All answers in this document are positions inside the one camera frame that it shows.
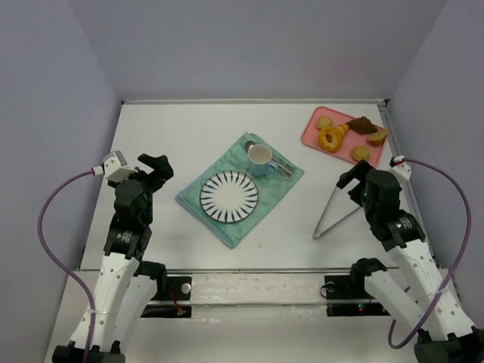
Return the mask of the ring donut bread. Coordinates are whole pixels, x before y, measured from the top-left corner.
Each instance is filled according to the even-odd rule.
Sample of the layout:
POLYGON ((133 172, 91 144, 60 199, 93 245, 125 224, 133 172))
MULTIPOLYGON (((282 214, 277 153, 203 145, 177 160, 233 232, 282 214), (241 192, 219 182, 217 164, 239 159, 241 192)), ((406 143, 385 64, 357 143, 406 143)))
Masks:
POLYGON ((327 127, 321 129, 318 133, 319 147, 329 153, 336 153, 343 143, 343 137, 336 127, 327 127))

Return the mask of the metal tongs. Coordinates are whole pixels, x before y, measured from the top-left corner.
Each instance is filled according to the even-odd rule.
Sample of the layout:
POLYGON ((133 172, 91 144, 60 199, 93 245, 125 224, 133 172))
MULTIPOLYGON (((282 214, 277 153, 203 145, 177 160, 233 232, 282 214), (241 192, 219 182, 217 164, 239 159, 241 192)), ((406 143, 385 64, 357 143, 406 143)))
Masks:
POLYGON ((358 209, 359 205, 350 200, 346 190, 335 187, 313 231, 312 239, 320 238, 358 209))

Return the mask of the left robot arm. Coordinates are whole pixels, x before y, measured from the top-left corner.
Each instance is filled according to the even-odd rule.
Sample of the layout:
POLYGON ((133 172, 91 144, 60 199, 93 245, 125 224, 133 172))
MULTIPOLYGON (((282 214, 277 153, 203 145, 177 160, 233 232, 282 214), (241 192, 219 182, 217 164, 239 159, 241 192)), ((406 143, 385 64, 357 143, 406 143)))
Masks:
POLYGON ((153 195, 173 177, 167 156, 141 154, 145 172, 128 166, 119 151, 109 153, 93 175, 114 189, 114 214, 107 232, 95 288, 67 345, 57 346, 54 362, 124 362, 135 324, 147 303, 167 285, 165 265, 143 259, 152 235, 153 195))

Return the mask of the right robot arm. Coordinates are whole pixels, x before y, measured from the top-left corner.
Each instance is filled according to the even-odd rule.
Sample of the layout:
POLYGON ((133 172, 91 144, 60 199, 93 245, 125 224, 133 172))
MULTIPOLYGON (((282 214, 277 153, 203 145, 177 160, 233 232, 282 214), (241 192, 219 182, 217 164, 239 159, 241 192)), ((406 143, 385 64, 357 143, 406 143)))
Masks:
POLYGON ((467 248, 471 223, 466 223, 464 239, 453 264, 442 275, 416 218, 401 209, 401 183, 411 176, 413 159, 404 156, 390 160, 390 170, 375 169, 366 160, 343 173, 337 187, 344 189, 357 181, 348 195, 365 214, 371 233, 397 264, 407 281, 402 289, 378 259, 360 259, 350 268, 349 289, 367 293, 392 316, 393 324, 409 328, 408 335, 389 346, 402 349, 414 343, 418 362, 481 362, 483 331, 461 308, 448 284, 467 248))

